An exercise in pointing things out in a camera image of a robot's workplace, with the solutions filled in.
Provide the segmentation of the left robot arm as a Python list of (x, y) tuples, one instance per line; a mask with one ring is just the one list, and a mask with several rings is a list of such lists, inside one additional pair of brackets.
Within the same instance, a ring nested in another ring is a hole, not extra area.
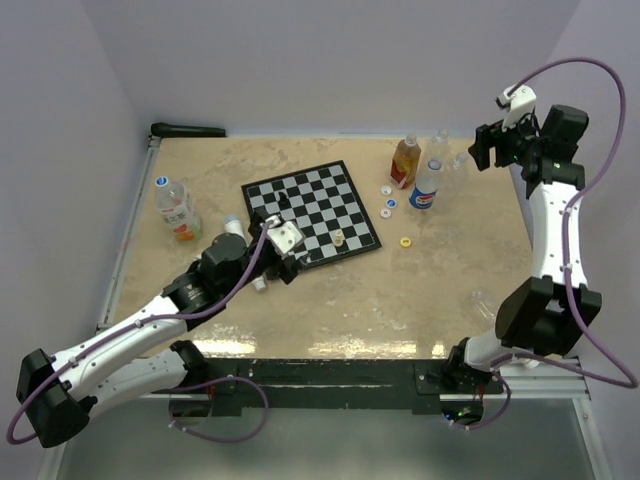
[(22, 417), (33, 429), (26, 439), (52, 448), (119, 403), (158, 390), (200, 390), (207, 363), (191, 343), (176, 343), (150, 360), (141, 356), (216, 316), (255, 278), (272, 274), (285, 284), (296, 278), (303, 263), (295, 255), (305, 235), (295, 221), (258, 208), (249, 232), (250, 242), (234, 233), (216, 236), (183, 274), (127, 319), (55, 354), (41, 348), (27, 354), (8, 443), (21, 444), (15, 428)]

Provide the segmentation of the yellow cap clear bottle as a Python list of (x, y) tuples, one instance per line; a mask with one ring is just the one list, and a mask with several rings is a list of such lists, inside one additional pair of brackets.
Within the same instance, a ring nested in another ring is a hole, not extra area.
[(446, 161), (443, 186), (447, 191), (461, 189), (468, 178), (468, 166), (471, 156), (464, 150)]

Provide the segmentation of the pepsi label bottle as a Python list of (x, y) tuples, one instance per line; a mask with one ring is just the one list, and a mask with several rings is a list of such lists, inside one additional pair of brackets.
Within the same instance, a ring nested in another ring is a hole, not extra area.
[(442, 177), (442, 161), (439, 158), (424, 160), (420, 165), (409, 204), (417, 210), (432, 207)]

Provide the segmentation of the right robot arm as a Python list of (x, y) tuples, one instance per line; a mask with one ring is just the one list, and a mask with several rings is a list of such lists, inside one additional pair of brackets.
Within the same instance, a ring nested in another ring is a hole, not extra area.
[(585, 186), (585, 171), (573, 157), (588, 123), (586, 112), (554, 105), (544, 122), (527, 113), (509, 128), (502, 122), (477, 128), (468, 152), (479, 170), (521, 168), (533, 220), (532, 272), (502, 302), (491, 330), (451, 350), (441, 368), (446, 387), (466, 393), (489, 383), (493, 362), (504, 355), (564, 356), (582, 336), (569, 303), (585, 325), (599, 313), (602, 297), (589, 289), (580, 260), (563, 257), (562, 223), (579, 233), (580, 206), (571, 200)]

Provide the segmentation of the amber drink bottle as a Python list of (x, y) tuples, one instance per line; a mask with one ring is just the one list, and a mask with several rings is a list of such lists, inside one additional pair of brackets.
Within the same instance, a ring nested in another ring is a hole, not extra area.
[(399, 189), (408, 188), (415, 180), (422, 149), (418, 137), (409, 133), (396, 146), (392, 157), (390, 179)]

